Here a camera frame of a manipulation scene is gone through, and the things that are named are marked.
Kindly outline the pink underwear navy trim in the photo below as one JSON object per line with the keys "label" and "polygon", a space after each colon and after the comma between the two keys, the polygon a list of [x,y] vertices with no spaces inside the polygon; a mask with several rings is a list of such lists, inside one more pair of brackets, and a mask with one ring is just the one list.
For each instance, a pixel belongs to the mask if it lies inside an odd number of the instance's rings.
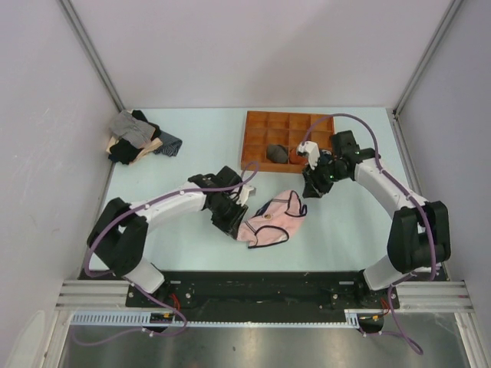
{"label": "pink underwear navy trim", "polygon": [[236,240],[248,249],[267,248],[287,242],[302,226],[307,205],[294,190],[286,190],[264,204],[253,217],[245,220]]}

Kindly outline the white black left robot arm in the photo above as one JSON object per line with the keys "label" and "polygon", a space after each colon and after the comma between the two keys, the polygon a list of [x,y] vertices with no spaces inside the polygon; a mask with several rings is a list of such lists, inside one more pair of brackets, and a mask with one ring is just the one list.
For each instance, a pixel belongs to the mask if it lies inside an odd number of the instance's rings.
{"label": "white black left robot arm", "polygon": [[87,238],[89,255],[96,255],[118,278],[143,290],[143,298],[159,307],[168,301],[169,287],[155,265],[143,256],[147,236],[182,215],[209,210],[211,223],[237,238],[255,187],[224,166],[217,174],[191,176],[178,189],[143,202],[110,200]]}

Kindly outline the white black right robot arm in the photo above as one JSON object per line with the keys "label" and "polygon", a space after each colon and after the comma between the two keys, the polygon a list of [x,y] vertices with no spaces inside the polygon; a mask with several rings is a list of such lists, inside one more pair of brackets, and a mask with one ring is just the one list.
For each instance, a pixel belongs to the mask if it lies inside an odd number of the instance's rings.
{"label": "white black right robot arm", "polygon": [[331,149],[305,141],[298,145],[299,156],[307,159],[302,170],[304,198],[321,198],[341,180],[351,179],[364,187],[381,204],[391,219],[387,254],[363,270],[364,282],[354,288],[354,299],[362,307],[373,307],[381,290],[423,268],[434,277],[437,265],[451,256],[450,222],[441,201],[430,202],[410,191],[382,165],[373,148],[362,149],[353,133],[331,136]]}

